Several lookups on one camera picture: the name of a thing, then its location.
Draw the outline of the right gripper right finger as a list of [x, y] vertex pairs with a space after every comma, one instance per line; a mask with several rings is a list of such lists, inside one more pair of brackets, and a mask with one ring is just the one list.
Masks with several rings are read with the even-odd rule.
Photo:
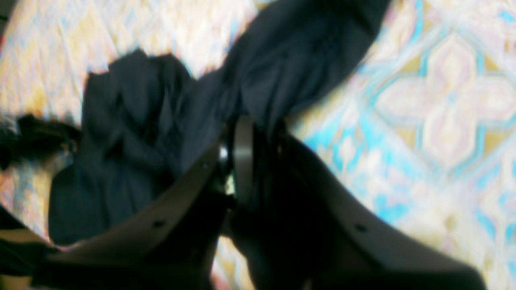
[[306, 145], [255, 131], [262, 235], [273, 276], [312, 290], [484, 290], [477, 270], [408, 237], [363, 206]]

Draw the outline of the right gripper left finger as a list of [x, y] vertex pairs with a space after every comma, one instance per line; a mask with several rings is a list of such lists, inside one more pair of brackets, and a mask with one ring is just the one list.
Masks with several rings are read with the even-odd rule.
[[237, 169], [252, 183], [253, 121], [241, 116], [152, 205], [108, 232], [49, 255], [34, 288], [54, 290], [211, 290], [220, 233], [237, 199], [225, 183]]

